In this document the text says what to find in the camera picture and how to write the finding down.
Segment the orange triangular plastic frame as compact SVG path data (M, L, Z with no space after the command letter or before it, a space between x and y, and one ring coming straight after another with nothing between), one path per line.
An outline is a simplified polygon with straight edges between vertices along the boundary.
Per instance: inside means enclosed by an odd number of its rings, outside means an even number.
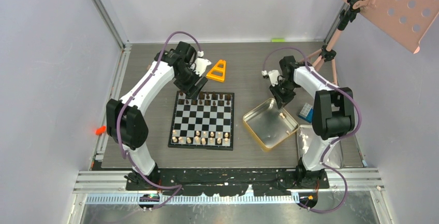
M219 60L206 74L206 77L210 80L224 83L226 77L226 65L227 62L225 60Z

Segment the black white chess board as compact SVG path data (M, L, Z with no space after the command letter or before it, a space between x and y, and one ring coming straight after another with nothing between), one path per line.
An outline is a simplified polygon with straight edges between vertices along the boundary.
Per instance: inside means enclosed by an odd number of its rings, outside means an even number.
M192 100L178 91L168 147L232 151L234 103L234 93L200 92L197 100ZM229 146L224 144L226 132Z

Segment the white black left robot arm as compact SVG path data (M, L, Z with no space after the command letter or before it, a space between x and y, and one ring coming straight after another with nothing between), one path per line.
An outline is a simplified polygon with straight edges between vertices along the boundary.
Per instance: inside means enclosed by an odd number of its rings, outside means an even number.
M186 42L176 48L158 52L150 69L141 80L119 100L109 99L106 104L107 134L119 145L122 156L129 159L140 174L139 183L147 190L159 182L156 162L151 157L146 140L149 128L144 119L146 110L158 93L169 82L189 99L196 99L207 83L204 76L212 64Z

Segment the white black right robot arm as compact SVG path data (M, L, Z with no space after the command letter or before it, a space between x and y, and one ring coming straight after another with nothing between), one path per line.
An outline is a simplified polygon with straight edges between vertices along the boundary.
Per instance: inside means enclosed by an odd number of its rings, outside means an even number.
M315 136L295 169L296 183L309 188L328 168L325 161L335 144L355 127L353 92L330 83L309 63L296 62L293 56L282 58L279 65L280 71L262 73L270 80L269 90L278 108L290 103L299 87L314 99L311 124Z

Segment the gold tin box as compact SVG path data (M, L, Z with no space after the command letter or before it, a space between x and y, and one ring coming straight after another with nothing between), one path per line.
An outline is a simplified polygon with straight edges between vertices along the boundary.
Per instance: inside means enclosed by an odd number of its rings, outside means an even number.
M299 129L299 123L285 110L278 109L269 98L243 116L243 124L262 151L269 152Z

